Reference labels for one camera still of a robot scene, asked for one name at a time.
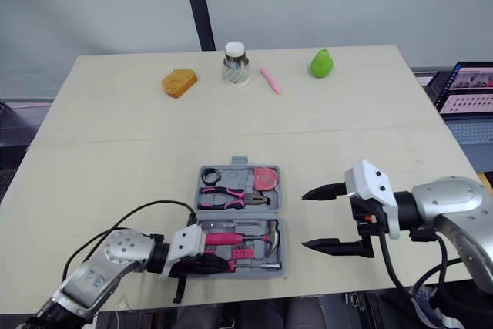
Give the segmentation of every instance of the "black pole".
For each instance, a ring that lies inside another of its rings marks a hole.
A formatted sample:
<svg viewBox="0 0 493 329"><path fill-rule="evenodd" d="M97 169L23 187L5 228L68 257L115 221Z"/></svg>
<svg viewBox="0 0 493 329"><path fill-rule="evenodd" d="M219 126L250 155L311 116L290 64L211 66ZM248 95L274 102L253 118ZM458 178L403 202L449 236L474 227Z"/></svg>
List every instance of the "black pole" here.
<svg viewBox="0 0 493 329"><path fill-rule="evenodd" d="M193 19L200 40L200 47L203 51L216 50L214 45L213 30L210 26L209 9L207 0L190 0L192 6Z"/></svg>

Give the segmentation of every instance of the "green pear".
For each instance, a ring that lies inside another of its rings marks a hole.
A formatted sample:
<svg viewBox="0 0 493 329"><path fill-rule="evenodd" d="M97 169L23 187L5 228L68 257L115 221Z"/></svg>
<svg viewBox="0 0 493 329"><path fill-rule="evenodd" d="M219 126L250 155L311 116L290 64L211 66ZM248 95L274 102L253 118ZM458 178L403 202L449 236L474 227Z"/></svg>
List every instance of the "green pear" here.
<svg viewBox="0 0 493 329"><path fill-rule="evenodd" d="M326 49L321 49L318 51L314 60L311 61L310 71L319 79L327 76L332 68L334 67L334 61L330 57L329 51Z"/></svg>

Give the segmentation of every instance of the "bread slice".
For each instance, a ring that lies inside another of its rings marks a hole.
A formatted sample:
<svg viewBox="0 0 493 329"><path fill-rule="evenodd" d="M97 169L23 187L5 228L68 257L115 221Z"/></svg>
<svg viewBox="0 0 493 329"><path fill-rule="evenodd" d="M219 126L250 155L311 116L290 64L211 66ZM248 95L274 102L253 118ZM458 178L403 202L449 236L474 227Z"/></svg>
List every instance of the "bread slice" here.
<svg viewBox="0 0 493 329"><path fill-rule="evenodd" d="M192 69L174 69L163 79L163 90L173 98L179 98L197 81L197 75Z"/></svg>

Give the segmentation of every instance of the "pink pliers handle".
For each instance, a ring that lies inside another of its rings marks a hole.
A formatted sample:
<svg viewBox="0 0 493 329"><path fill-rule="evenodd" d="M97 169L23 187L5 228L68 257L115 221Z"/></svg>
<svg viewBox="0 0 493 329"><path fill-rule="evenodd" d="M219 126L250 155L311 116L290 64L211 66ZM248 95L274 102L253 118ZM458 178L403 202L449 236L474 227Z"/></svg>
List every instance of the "pink pliers handle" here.
<svg viewBox="0 0 493 329"><path fill-rule="evenodd" d="M245 207L243 198L245 197L245 191L243 189L230 189L224 186L211 186L209 188L200 188L202 194L222 193L230 196L235 196L238 200L232 200L225 204L211 204L211 203L199 203L199 210L228 210L234 208L241 210Z"/></svg>

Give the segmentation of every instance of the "pink tape measure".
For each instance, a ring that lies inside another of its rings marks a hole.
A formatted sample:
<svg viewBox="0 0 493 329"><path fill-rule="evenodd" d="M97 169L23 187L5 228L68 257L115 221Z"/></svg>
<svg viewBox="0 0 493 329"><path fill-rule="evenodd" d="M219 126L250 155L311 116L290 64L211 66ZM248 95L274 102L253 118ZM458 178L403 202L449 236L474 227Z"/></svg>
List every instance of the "pink tape measure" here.
<svg viewBox="0 0 493 329"><path fill-rule="evenodd" d="M269 167L253 169L253 188L260 192L272 190L277 185L277 171Z"/></svg>

